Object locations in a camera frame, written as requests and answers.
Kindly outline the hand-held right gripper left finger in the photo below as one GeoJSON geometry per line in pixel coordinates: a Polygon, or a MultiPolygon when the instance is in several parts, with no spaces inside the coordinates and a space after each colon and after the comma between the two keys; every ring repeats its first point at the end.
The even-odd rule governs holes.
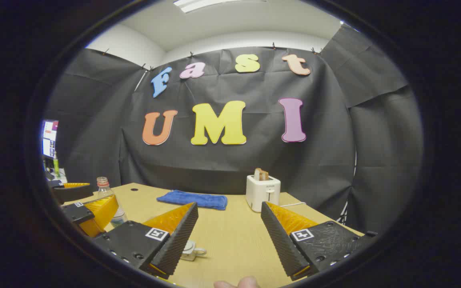
{"type": "Polygon", "coordinates": [[[95,237],[99,248],[126,264],[168,279],[174,274],[199,217],[196,202],[139,223],[126,221],[95,237]]]}

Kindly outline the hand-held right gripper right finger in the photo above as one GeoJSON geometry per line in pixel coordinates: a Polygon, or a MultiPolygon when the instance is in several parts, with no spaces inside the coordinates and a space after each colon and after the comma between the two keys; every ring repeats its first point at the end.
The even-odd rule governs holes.
{"type": "Polygon", "coordinates": [[[333,220],[317,224],[268,201],[262,202],[261,218],[291,280],[335,266],[378,235],[367,231],[360,236],[333,220]]]}

